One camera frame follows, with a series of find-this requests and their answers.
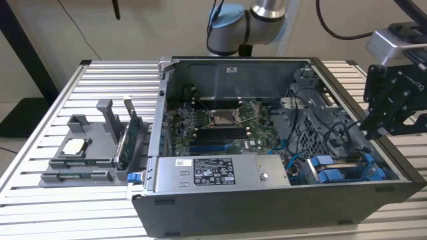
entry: sticker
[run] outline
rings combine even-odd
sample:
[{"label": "sticker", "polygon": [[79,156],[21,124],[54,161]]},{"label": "sticker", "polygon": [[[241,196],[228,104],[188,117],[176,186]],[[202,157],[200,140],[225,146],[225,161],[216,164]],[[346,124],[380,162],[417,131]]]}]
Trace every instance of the sticker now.
[{"label": "sticker", "polygon": [[174,166],[177,167],[190,167],[192,159],[176,159]]},{"label": "sticker", "polygon": [[237,67],[226,67],[226,73],[236,73],[237,72]]},{"label": "sticker", "polygon": [[193,184],[230,185],[236,184],[233,161],[230,158],[204,158],[193,160]]}]

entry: metal slat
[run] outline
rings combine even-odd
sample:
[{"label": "metal slat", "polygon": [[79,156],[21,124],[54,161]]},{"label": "metal slat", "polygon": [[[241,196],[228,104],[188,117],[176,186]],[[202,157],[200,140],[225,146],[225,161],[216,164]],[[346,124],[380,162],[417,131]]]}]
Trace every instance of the metal slat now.
[{"label": "metal slat", "polygon": [[89,99],[121,99],[124,96],[132,97],[132,99],[156,100],[157,93],[71,93],[67,100],[89,100]]},{"label": "metal slat", "polygon": [[[134,107],[136,114],[140,117],[144,117],[144,115],[153,116],[156,108],[152,106],[140,106]],[[117,115],[124,115],[128,114],[128,110],[125,107],[112,107],[112,112],[113,114]],[[101,116],[102,113],[93,107],[86,107],[86,108],[62,108],[57,114],[57,116],[70,116],[73,114],[83,114],[85,116]]]},{"label": "metal slat", "polygon": [[[97,100],[70,100],[63,104],[63,108],[95,108]],[[132,100],[134,107],[156,107],[157,101],[154,100]],[[112,100],[114,107],[124,107],[122,99]]]},{"label": "metal slat", "polygon": [[10,190],[6,197],[27,197],[45,195],[124,193],[126,186],[82,186],[82,187],[53,187]]},{"label": "metal slat", "polygon": [[5,205],[0,207],[1,215],[22,215],[22,214],[42,214],[42,213],[66,213],[79,211],[97,211],[110,209],[133,209],[133,205],[128,200],[101,200],[101,201],[81,201],[81,202],[61,202],[49,204],[27,205]]},{"label": "metal slat", "polygon": [[61,231],[38,234],[25,235],[9,235],[1,237],[1,240],[27,240],[27,239],[61,239],[61,240],[87,240],[87,239],[118,239],[121,237],[137,237],[137,240],[152,240],[146,237],[146,232],[141,227],[129,228],[114,228],[114,229],[95,229],[95,230],[75,230],[75,231]]},{"label": "metal slat", "polygon": [[41,139],[39,143],[38,143],[38,147],[55,147],[55,146],[59,146],[62,141],[63,141],[63,138],[65,138],[65,136],[45,136]]},{"label": "metal slat", "polygon": [[5,197],[0,199],[0,204],[35,204],[35,203],[54,203],[54,202],[74,202],[74,201],[91,201],[91,200],[124,200],[126,199],[125,192],[97,192],[97,193],[81,193],[81,194],[61,194],[47,196],[15,196]]},{"label": "metal slat", "polygon": [[158,84],[158,80],[81,80],[77,86],[145,86]]},{"label": "metal slat", "polygon": [[141,227],[137,217],[0,225],[0,236]]},{"label": "metal slat", "polygon": [[59,220],[75,219],[102,219],[102,218],[122,218],[137,217],[133,208],[129,209],[102,209],[90,211],[71,211],[71,212],[47,212],[21,215],[0,215],[0,224],[15,224],[30,222],[51,222]]},{"label": "metal slat", "polygon": [[77,86],[73,93],[133,93],[153,92],[158,90],[158,84],[145,86]]}]

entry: power supply label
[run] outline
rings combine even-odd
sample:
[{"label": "power supply label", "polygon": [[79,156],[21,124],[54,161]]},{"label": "power supply label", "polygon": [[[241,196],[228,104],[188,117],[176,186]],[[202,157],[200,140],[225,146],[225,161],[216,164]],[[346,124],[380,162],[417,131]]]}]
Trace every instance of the power supply label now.
[{"label": "power supply label", "polygon": [[236,184],[234,167],[230,158],[202,158],[193,160],[193,184],[196,186]]}]

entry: blue cable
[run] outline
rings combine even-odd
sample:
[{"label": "blue cable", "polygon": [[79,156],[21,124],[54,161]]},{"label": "blue cable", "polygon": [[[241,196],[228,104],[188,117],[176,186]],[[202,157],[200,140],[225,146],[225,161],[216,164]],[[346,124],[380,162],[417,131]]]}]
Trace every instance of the blue cable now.
[{"label": "blue cable", "polygon": [[272,154],[273,154],[273,151],[276,151],[276,150],[282,150],[282,149],[285,149],[285,146],[286,146],[286,141],[282,139],[282,140],[280,141],[280,147],[272,148],[272,149],[268,151],[268,155],[272,155]]},{"label": "blue cable", "polygon": [[285,167],[285,170],[289,169],[289,167],[292,166],[292,163],[293,163],[294,159],[298,157],[298,155],[300,155],[300,154],[296,154],[296,155],[292,156],[290,160],[288,161],[288,165],[286,165],[286,167]]}]

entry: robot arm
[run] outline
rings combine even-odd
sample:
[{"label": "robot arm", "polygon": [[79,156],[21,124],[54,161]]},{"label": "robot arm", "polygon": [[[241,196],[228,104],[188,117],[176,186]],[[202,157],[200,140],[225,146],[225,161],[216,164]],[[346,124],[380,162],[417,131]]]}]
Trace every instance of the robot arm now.
[{"label": "robot arm", "polygon": [[212,55],[230,56],[240,45],[268,44],[285,19],[284,0],[257,0],[249,10],[238,4],[220,4],[209,19],[206,49]]}]

